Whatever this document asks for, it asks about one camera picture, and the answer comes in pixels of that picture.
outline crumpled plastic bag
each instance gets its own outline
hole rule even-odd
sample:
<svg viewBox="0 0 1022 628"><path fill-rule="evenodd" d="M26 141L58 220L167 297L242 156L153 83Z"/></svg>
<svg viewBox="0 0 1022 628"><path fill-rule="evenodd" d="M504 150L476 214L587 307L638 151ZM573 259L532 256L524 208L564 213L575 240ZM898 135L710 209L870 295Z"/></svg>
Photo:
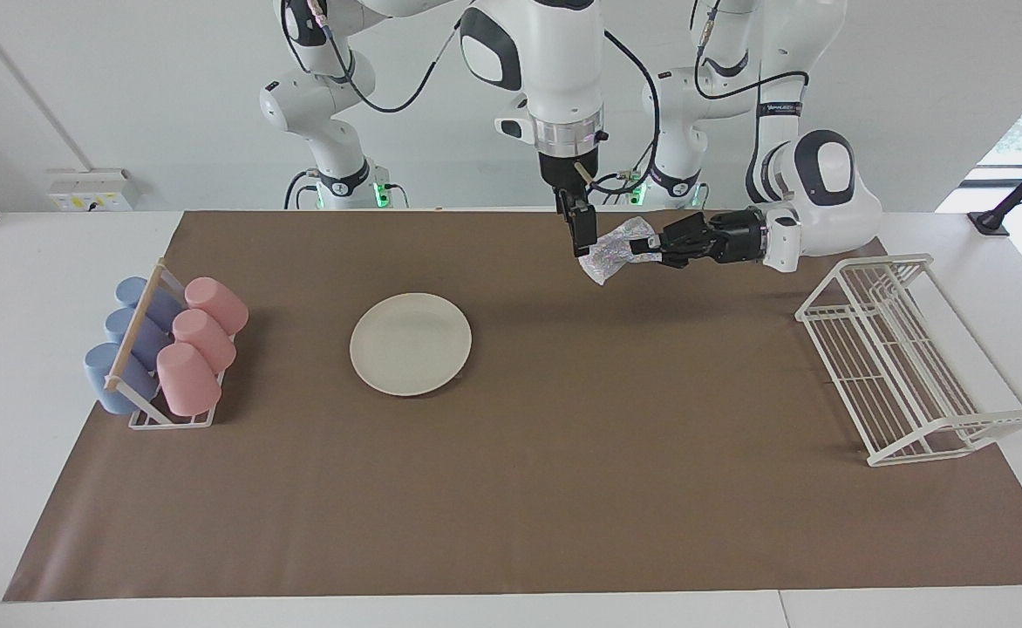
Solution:
<svg viewBox="0 0 1022 628"><path fill-rule="evenodd" d="M590 246L588 255L579 259L582 268L593 281L603 285L612 275L618 273L625 264L642 264L643 262L662 262L661 253L632 253L631 240L654 237L654 227L643 218L632 218L615 227L610 234L597 238L595 245Z"/></svg>

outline cup rack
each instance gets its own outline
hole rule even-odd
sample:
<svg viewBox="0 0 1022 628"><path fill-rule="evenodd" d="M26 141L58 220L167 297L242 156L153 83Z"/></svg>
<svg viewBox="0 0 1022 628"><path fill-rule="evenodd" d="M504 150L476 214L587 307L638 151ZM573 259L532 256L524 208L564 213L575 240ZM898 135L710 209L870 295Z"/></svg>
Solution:
<svg viewBox="0 0 1022 628"><path fill-rule="evenodd" d="M213 406L211 410L197 414L197 416L179 417L176 414L159 410L151 401L145 400L143 396L136 393L135 389L128 386L128 383L124 380L124 369L128 365L128 355L131 354L133 347L135 347L135 339L140 332L140 321L147 314L149 307L151 307L151 300L159 286L170 291L174 299L177 299L183 305L185 304L185 287L166 268L165 258L158 259L158 263L155 264L155 267L151 271L151 277L147 279L147 286L145 286L143 294L140 296L140 302L135 306L135 317L132 318L131 324L128 325L128 332L124 334L120 351L115 354L115 362L112 362L111 370L109 370L108 375L104 378L104 390L109 391L109 393L117 393L118 391L118 393L123 394L124 397L135 403L138 410L132 412L132 416L128 420L128 427L131 427L132 430L203 429L203 427L213 424L213 417L217 414L217 406ZM217 383L222 387L224 386L225 372L227 371L221 370L220 373L217 373ZM158 377L157 372L151 374L155 378ZM155 399L160 391L161 387L159 386L155 393Z"/></svg>

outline white table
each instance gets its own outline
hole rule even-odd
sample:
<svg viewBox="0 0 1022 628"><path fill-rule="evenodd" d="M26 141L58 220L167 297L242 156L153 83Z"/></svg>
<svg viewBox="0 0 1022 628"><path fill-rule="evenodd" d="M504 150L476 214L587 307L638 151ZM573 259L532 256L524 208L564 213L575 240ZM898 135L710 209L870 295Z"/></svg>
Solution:
<svg viewBox="0 0 1022 628"><path fill-rule="evenodd" d="M82 354L101 342L112 288L164 254L177 212L8 214L0 219L0 597L92 391ZM930 253L942 285L1022 388L1022 257L962 216L888 215L893 254ZM714 266L691 273L714 273ZM1003 444L1022 483L1022 432ZM0 604L0 625L1022 625L1022 587L108 600Z"/></svg>

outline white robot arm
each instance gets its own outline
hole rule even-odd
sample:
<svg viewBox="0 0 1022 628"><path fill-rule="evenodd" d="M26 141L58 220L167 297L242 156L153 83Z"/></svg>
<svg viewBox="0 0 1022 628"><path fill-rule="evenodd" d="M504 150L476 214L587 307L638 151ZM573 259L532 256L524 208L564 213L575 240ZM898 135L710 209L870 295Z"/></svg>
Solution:
<svg viewBox="0 0 1022 628"><path fill-rule="evenodd" d="M768 0L755 55L749 41L758 0L699 0L691 29L698 65L662 73L656 83L662 123L645 203L689 205L707 147L702 124L755 110L746 185L760 205L708 222L691 217L653 241L632 242L634 252L661 253L663 264L678 267L713 258L793 271L800 255L850 251L873 237L882 210L858 178L846 140L831 131L798 136L806 71L841 28L845 4ZM598 144L607 138L604 35L598 0L477 0L461 20L472 75L518 92L496 128L537 148L577 256L597 240L586 178L596 175ZM650 103L650 88L646 95Z"/></svg>
<svg viewBox="0 0 1022 628"><path fill-rule="evenodd" d="M519 92L496 128L535 145L566 219L573 254L596 243L585 176L603 136L603 16L598 0L476 0L461 16L461 50L483 83Z"/></svg>
<svg viewBox="0 0 1022 628"><path fill-rule="evenodd" d="M757 0L699 1L691 28L698 65L659 76L662 149L647 203L689 205L707 146L703 124L752 109L755 116L746 190L757 206L707 225L691 220L672 239L663 232L662 246L675 249L662 252L664 263L761 259L790 273L802 255L851 251L877 234L882 207L864 186L846 139L834 131L799 136L807 72L841 29L846 0L766 0L758 9ZM754 59L746 41L759 14L763 43ZM747 245L749 238L755 241Z"/></svg>
<svg viewBox="0 0 1022 628"><path fill-rule="evenodd" d="M306 0L275 0L276 15L300 69L261 89L260 108L276 128L307 140L317 165L318 193L326 207L356 210L382 205L377 183L386 183L388 176L365 156L356 128L332 119L376 87L371 61L349 48L347 37L387 17L415 15L449 1L331 0L324 4L326 31ZM326 12L321 4L317 8Z"/></svg>

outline black clamp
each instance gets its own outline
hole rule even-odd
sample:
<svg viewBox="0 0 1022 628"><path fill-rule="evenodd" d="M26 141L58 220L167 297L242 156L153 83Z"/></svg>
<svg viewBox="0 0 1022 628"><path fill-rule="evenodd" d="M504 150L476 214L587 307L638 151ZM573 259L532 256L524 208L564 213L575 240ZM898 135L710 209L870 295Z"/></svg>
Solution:
<svg viewBox="0 0 1022 628"><path fill-rule="evenodd" d="M663 266L686 268L691 259L711 258L718 264L763 256L763 218L758 211L727 211L708 222L702 212L670 223L653 238L632 240L632 254L662 254Z"/></svg>
<svg viewBox="0 0 1022 628"><path fill-rule="evenodd" d="M558 211L569 226L569 237L573 241L573 257L588 255L596 243L596 208L588 203L587 194L571 194L568 190L555 190Z"/></svg>

